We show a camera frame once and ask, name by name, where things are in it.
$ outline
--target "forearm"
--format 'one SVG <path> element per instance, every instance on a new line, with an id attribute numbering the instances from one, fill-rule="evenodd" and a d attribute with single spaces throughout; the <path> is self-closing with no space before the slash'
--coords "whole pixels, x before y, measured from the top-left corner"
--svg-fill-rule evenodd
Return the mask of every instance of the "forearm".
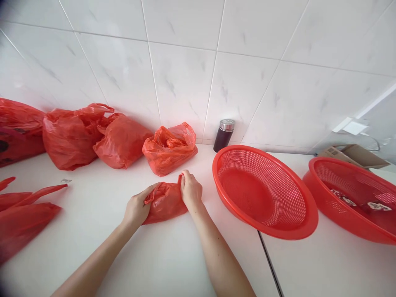
<path id="1" fill-rule="evenodd" d="M 95 296 L 114 259 L 138 227 L 118 226 L 52 296 Z"/>
<path id="2" fill-rule="evenodd" d="M 256 296 L 205 206 L 194 207 L 190 213 L 200 236 L 207 271 L 217 296 Z"/>

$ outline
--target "stainless steel cap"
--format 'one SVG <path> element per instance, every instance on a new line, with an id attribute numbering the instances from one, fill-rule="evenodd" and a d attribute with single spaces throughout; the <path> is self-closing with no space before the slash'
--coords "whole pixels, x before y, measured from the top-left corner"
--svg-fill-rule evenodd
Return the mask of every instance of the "stainless steel cap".
<path id="1" fill-rule="evenodd" d="M 234 131 L 235 121 L 225 119 L 220 121 L 220 129 L 223 131 Z"/>

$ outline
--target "dark red bottle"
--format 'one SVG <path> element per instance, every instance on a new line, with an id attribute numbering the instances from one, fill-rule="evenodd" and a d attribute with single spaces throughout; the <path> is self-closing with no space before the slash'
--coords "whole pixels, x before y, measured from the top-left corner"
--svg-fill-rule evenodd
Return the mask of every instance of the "dark red bottle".
<path id="1" fill-rule="evenodd" d="M 216 153 L 228 145 L 232 132 L 234 131 L 234 126 L 234 120 L 225 119 L 220 121 L 219 131 L 217 131 L 216 140 L 213 146 L 213 150 Z"/>

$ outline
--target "red plastic bag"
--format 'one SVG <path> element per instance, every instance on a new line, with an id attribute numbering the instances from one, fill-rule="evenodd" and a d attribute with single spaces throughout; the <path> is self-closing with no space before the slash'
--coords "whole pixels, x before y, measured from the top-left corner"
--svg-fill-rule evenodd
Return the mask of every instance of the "red plastic bag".
<path id="1" fill-rule="evenodd" d="M 3 181 L 0 181 L 0 191 L 4 190 L 7 188 L 7 186 L 15 180 L 15 177 L 9 177 Z"/>
<path id="2" fill-rule="evenodd" d="M 15 177 L 10 177 L 10 178 L 5 179 L 2 182 L 0 182 L 0 191 L 5 188 L 5 187 L 2 188 L 2 186 L 1 186 L 2 184 L 8 185 L 10 182 L 12 182 L 14 180 L 15 180 Z M 18 206 L 32 204 L 36 200 L 38 200 L 40 197 L 43 197 L 50 193 L 59 191 L 60 189 L 63 189 L 65 187 L 67 187 L 67 184 L 46 187 L 46 188 L 40 189 L 34 193 L 21 192 L 21 193 L 0 194 L 0 212 L 2 212 L 3 210 L 6 210 L 8 208 L 11 208 L 11 207 L 18 207 Z"/>
<path id="3" fill-rule="evenodd" d="M 127 169 L 143 155 L 144 141 L 154 134 L 122 113 L 114 113 L 108 119 L 111 123 L 107 128 L 99 128 L 104 138 L 94 145 L 94 151 L 110 167 Z"/>
<path id="4" fill-rule="evenodd" d="M 0 167 L 45 152 L 44 115 L 29 105 L 0 98 Z"/>
<path id="5" fill-rule="evenodd" d="M 163 222 L 187 212 L 182 200 L 180 184 L 183 174 L 179 175 L 177 184 L 162 182 L 147 196 L 144 203 L 150 205 L 150 212 L 143 225 Z"/>
<path id="6" fill-rule="evenodd" d="M 65 187 L 67 184 L 43 188 L 34 193 L 0 195 L 0 266 L 35 238 L 61 210 L 52 203 L 32 203 Z"/>
<path id="7" fill-rule="evenodd" d="M 105 113 L 114 109 L 90 104 L 77 111 L 54 109 L 44 117 L 43 140 L 47 153 L 60 170 L 75 170 L 97 158 L 93 146 L 103 138 L 98 126 L 106 127 Z"/>
<path id="8" fill-rule="evenodd" d="M 52 203 L 39 203 L 0 212 L 0 266 L 34 239 L 60 210 Z"/>
<path id="9" fill-rule="evenodd" d="M 161 126 L 146 139 L 142 151 L 151 170 L 163 177 L 198 153 L 195 140 L 196 134 L 186 122 L 169 129 Z"/>

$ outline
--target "white countertop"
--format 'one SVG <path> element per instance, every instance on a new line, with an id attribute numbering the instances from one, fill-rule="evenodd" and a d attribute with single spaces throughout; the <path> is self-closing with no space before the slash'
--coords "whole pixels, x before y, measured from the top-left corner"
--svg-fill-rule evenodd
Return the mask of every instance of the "white countertop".
<path id="1" fill-rule="evenodd" d="M 277 297 L 257 231 L 228 212 L 218 197 L 212 146 L 197 146 L 199 153 L 184 168 L 203 185 L 208 212 L 257 296 Z M 96 160 L 72 172 L 60 171 L 46 154 L 1 168 L 0 180 L 17 177 L 2 193 L 35 191 L 72 180 L 62 194 L 39 200 L 64 210 L 2 267 L 3 285 L 19 297 L 49 296 L 121 222 L 130 196 L 156 182 L 177 182 L 178 174 L 159 178 L 145 158 L 127 170 L 114 170 Z M 98 296 L 215 296 L 190 215 L 139 228 L 110 268 Z"/>
<path id="2" fill-rule="evenodd" d="M 301 178 L 312 158 L 272 155 Z M 396 296 L 396 246 L 361 239 L 321 212 L 318 228 L 306 239 L 262 237 L 284 297 Z"/>

